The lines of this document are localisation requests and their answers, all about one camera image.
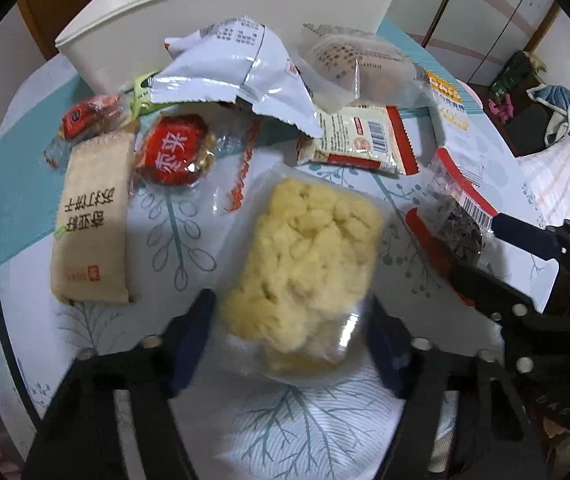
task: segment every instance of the white snack bag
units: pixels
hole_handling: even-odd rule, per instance
[[[420,108],[432,103],[425,70],[370,32],[305,23],[294,62],[315,104],[330,114],[348,105]]]
[[[323,136],[298,70],[269,28],[246,16],[231,18],[185,38],[166,38],[165,48],[174,61],[155,76],[153,103],[233,103],[240,97],[258,115]]]

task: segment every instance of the tablecloth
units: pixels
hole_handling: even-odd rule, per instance
[[[455,82],[433,57],[390,22],[379,34],[416,62]],[[487,196],[498,210],[519,212],[539,222],[534,199],[514,162],[495,163],[509,153],[502,138],[476,103],[464,103],[479,148],[490,162],[492,189],[507,182],[519,192],[505,200]],[[226,232],[243,221],[243,210],[214,216],[201,196],[166,196],[140,190],[127,218],[127,279],[135,304],[113,306],[58,303],[49,291],[52,231],[63,175],[42,160],[42,150],[67,108],[87,97],[89,88],[62,57],[34,74],[18,92],[0,131],[0,294],[12,348],[22,378],[42,415],[68,364],[81,348],[99,353],[134,346],[159,333],[185,311],[198,290],[215,283]],[[428,111],[401,110],[420,168],[436,148]],[[274,128],[255,150],[246,190],[278,162],[293,165],[296,130]],[[217,170],[235,174],[239,156],[217,162]],[[413,335],[424,336],[446,351],[472,355],[501,348],[498,326],[463,305],[426,264],[403,221],[405,212],[425,197],[421,173],[401,178],[368,171],[310,164],[302,171],[345,187],[364,190],[390,202],[395,217],[385,230],[374,289],[389,313],[403,319]],[[488,265],[508,283],[544,305],[556,275],[546,264],[523,253]],[[136,460],[126,394],[117,395],[121,441],[131,478],[143,478]],[[206,478],[371,478],[389,445],[403,402],[386,391],[369,359],[360,370],[326,388],[251,380],[220,370],[206,355],[193,384],[172,409],[199,476]],[[445,404],[441,431],[452,420],[453,401]],[[26,455],[34,429],[18,400],[0,348],[0,413]]]

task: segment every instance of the pillow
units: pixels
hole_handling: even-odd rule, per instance
[[[570,220],[570,136],[516,160],[547,224],[559,226]]]

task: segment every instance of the snack package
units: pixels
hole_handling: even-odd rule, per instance
[[[151,88],[154,76],[158,72],[152,72],[134,79],[134,95],[131,100],[132,119],[150,114],[168,106],[167,104],[155,105],[152,102]]]
[[[338,372],[358,354],[389,206],[286,166],[260,186],[224,252],[223,360],[285,382]]]
[[[198,114],[160,114],[136,154],[135,171],[148,184],[192,186],[215,161],[216,135]]]
[[[97,95],[69,109],[60,128],[44,150],[52,168],[65,168],[72,148],[98,134],[111,132],[130,120],[127,98],[123,95]]]
[[[281,40],[250,18],[232,18],[185,38],[166,38],[172,63],[155,76],[152,102],[234,103],[240,97],[257,115],[322,133],[299,72]]]
[[[478,266],[494,246],[491,231],[496,209],[459,171],[445,148],[438,148],[427,168],[427,199],[405,220],[432,265],[447,277],[462,262]]]
[[[456,86],[427,72],[434,104],[430,117],[436,143],[447,149],[452,160],[466,179],[476,186],[483,183],[484,156],[478,149],[476,136],[470,134],[470,118]]]
[[[376,34],[334,25],[303,25],[293,58],[316,105],[419,108],[431,104],[425,70]]]
[[[136,123],[86,140],[73,151],[58,206],[50,267],[62,303],[128,303],[127,198]]]
[[[393,107],[346,107],[319,112],[322,139],[299,135],[297,162],[340,164],[387,174],[416,174],[418,165],[403,121]]]

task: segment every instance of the pink cloth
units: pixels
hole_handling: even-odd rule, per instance
[[[491,99],[488,101],[489,111],[501,119],[501,124],[514,118],[514,107],[512,106],[512,98],[510,94],[505,94],[503,101],[498,104],[494,103]]]

